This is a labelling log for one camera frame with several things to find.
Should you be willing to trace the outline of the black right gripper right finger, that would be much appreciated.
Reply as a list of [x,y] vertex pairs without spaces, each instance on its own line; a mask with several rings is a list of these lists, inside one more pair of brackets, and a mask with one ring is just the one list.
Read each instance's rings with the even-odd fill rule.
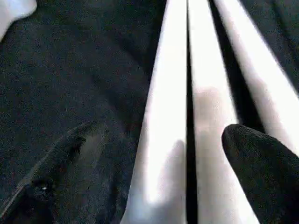
[[221,136],[225,155],[262,224],[299,222],[299,158],[276,138],[231,124]]

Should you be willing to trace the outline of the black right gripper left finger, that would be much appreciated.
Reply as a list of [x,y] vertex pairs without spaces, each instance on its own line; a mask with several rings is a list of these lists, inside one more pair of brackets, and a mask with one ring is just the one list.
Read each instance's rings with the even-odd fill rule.
[[101,123],[85,122],[62,135],[17,184],[0,210],[2,224],[56,224],[58,189],[63,176],[83,156],[88,138],[100,134]]

